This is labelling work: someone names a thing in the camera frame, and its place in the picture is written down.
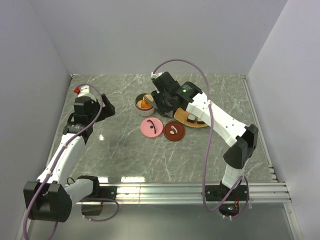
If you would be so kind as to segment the orange round bun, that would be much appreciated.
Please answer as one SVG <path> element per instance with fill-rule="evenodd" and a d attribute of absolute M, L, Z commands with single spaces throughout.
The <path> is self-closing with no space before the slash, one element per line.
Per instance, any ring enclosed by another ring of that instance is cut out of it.
<path fill-rule="evenodd" d="M 149 104 L 149 103 L 147 103 L 145 100 L 142 100 L 142 101 L 141 101 L 141 104 L 140 104 L 140 107 L 141 107 L 142 109 L 148 109 L 148 108 L 151 108 L 152 105 Z"/>

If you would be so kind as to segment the white sushi roll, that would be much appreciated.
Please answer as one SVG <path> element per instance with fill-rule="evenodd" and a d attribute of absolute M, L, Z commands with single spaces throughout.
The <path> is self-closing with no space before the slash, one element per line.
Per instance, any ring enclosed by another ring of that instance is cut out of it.
<path fill-rule="evenodd" d="M 189 123 L 194 123 L 196 121 L 196 117 L 192 114 L 189 114 L 188 117 L 187 117 L 187 122 Z"/>
<path fill-rule="evenodd" d="M 200 119 L 197 120 L 197 123 L 198 123 L 198 124 L 201 124 L 201 125 L 204 124 L 204 122 L 203 122 L 202 120 L 200 120 Z"/>

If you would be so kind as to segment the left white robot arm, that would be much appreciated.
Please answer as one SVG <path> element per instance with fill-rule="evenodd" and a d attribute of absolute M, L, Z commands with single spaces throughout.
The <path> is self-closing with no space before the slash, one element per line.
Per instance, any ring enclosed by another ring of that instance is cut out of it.
<path fill-rule="evenodd" d="M 84 198 L 96 201 L 100 197 L 96 176 L 82 175 L 72 185 L 65 186 L 80 151 L 93 132 L 94 123 L 116 113 L 105 94 L 101 94 L 100 99 L 101 103 L 90 93 L 78 94 L 50 163 L 36 181 L 25 184 L 23 195 L 30 220 L 64 223 L 77 202 Z"/>

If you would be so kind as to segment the metal tongs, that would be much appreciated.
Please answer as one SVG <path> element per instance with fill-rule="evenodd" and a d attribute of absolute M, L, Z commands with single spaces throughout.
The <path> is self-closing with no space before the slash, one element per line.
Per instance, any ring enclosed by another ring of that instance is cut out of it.
<path fill-rule="evenodd" d="M 155 106 L 155 103 L 150 99 L 150 98 L 148 98 L 148 94 L 146 94 L 146 95 L 144 95 L 143 96 L 143 100 L 144 100 L 144 102 L 147 104 L 147 105 L 151 105 L 151 106 Z"/>

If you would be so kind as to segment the beige bun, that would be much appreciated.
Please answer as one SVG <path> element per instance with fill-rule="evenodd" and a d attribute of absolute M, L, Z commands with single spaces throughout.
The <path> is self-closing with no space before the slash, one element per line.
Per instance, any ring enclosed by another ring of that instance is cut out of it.
<path fill-rule="evenodd" d="M 142 107 L 142 100 L 139 100 L 137 103 L 136 103 L 137 107 L 138 108 L 141 108 Z"/>
<path fill-rule="evenodd" d="M 149 99 L 150 101 L 154 100 L 152 95 L 150 95 L 150 94 L 145 94 L 143 97 Z"/>

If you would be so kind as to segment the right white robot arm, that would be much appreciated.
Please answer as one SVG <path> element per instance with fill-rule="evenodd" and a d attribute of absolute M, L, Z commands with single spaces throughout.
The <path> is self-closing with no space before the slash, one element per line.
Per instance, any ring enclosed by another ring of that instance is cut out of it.
<path fill-rule="evenodd" d="M 190 81 L 180 85 L 168 72 L 152 73 L 151 80 L 155 86 L 151 95 L 159 114 L 185 125 L 212 127 L 229 146 L 223 155 L 226 168 L 220 194 L 226 200 L 233 199 L 238 194 L 236 181 L 257 147 L 258 128 L 236 120 Z"/>

